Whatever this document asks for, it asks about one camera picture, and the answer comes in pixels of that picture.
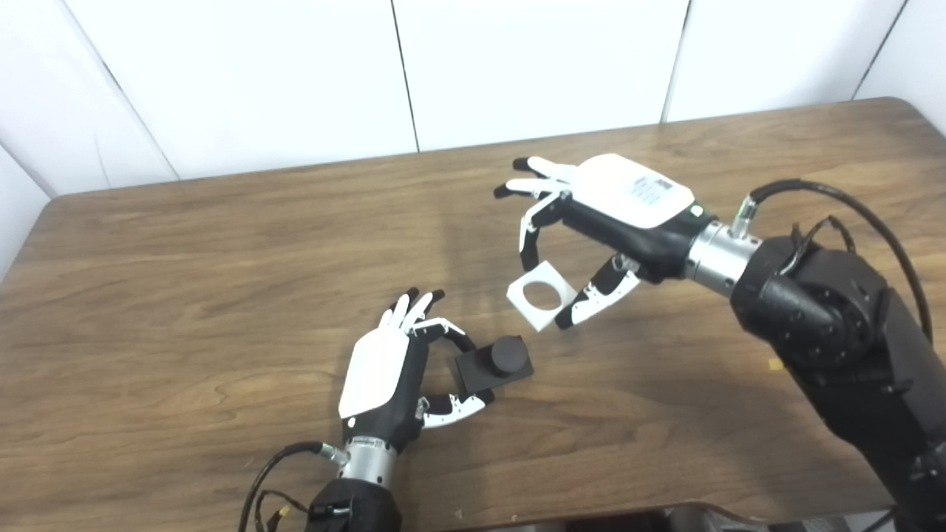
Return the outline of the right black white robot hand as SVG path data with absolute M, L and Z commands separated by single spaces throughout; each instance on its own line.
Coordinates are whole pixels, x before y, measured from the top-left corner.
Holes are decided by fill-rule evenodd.
M 523 177 L 497 186 L 493 195 L 531 197 L 534 204 L 520 219 L 517 247 L 524 273 L 509 285 L 507 299 L 537 331 L 584 323 L 639 283 L 683 279 L 690 250 L 718 221 L 685 185 L 618 154 L 600 154 L 579 165 L 527 156 L 511 165 Z M 581 290 L 540 260 L 541 230 L 557 223 L 613 250 Z

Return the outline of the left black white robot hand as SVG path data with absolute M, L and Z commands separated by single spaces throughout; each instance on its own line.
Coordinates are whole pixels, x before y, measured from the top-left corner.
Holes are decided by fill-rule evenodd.
M 338 402 L 344 439 L 378 439 L 385 450 L 402 454 L 423 430 L 456 424 L 493 404 L 490 389 L 421 393 L 435 341 L 451 341 L 462 353 L 475 349 L 466 331 L 445 317 L 429 316 L 445 295 L 409 287 L 383 311 L 378 326 L 355 342 Z

